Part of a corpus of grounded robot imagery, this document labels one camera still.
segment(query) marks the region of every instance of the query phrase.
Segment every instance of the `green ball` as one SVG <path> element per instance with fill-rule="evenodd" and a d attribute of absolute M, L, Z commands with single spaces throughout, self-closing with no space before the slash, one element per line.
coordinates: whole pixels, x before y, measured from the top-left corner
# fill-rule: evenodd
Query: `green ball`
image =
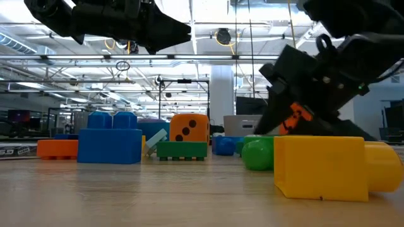
<path fill-rule="evenodd" d="M 263 140 L 251 141 L 244 145 L 241 157 L 249 170 L 273 169 L 273 147 L 268 147 L 268 143 Z"/>

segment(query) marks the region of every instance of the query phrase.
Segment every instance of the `yellow toy block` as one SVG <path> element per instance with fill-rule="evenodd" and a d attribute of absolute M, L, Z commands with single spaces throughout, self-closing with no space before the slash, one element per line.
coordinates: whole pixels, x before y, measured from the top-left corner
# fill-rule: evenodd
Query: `yellow toy block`
<path fill-rule="evenodd" d="M 361 137 L 276 137 L 275 185 L 288 198 L 368 201 L 398 188 L 401 161 L 387 144 Z"/>
<path fill-rule="evenodd" d="M 141 150 L 143 151 L 143 148 L 146 145 L 146 136 L 141 137 Z"/>

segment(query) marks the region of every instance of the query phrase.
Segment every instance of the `black dot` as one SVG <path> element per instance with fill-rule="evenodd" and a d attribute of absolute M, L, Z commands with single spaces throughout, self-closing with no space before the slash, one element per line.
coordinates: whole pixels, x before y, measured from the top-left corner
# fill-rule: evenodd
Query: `black dot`
<path fill-rule="evenodd" d="M 195 120 L 190 120 L 189 121 L 189 126 L 190 127 L 196 127 L 196 121 Z"/>
<path fill-rule="evenodd" d="M 175 137 L 175 141 L 182 141 L 182 140 L 183 140 L 182 135 L 177 135 Z"/>
<path fill-rule="evenodd" d="M 188 129 L 187 127 L 183 128 L 183 129 L 182 129 L 182 133 L 183 133 L 185 136 L 188 136 L 188 135 L 189 135 L 189 129 Z"/>

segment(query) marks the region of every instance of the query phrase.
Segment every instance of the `white column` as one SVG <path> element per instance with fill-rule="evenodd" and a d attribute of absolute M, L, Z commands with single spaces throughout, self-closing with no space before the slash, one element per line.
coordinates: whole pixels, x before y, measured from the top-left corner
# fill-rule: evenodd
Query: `white column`
<path fill-rule="evenodd" d="M 223 125 L 223 116 L 234 114 L 232 66 L 212 66 L 210 74 L 210 124 Z"/>

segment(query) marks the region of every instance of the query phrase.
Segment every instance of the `green toy block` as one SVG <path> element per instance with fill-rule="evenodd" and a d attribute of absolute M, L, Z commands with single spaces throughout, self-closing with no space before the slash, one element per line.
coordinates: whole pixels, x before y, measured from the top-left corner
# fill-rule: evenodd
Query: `green toy block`
<path fill-rule="evenodd" d="M 237 154 L 239 154 L 240 155 L 240 157 L 241 157 L 241 151 L 242 151 L 242 148 L 244 147 L 244 141 L 239 141 L 239 142 L 237 142 L 237 144 L 235 145 L 235 152 L 237 153 Z"/>
<path fill-rule="evenodd" d="M 185 161 L 203 161 L 208 156 L 207 142 L 176 142 L 164 141 L 157 143 L 157 157 L 160 161 L 167 161 L 171 157 L 173 161 L 178 161 L 184 157 Z"/>
<path fill-rule="evenodd" d="M 273 136 L 244 138 L 241 157 L 249 170 L 273 170 Z"/>

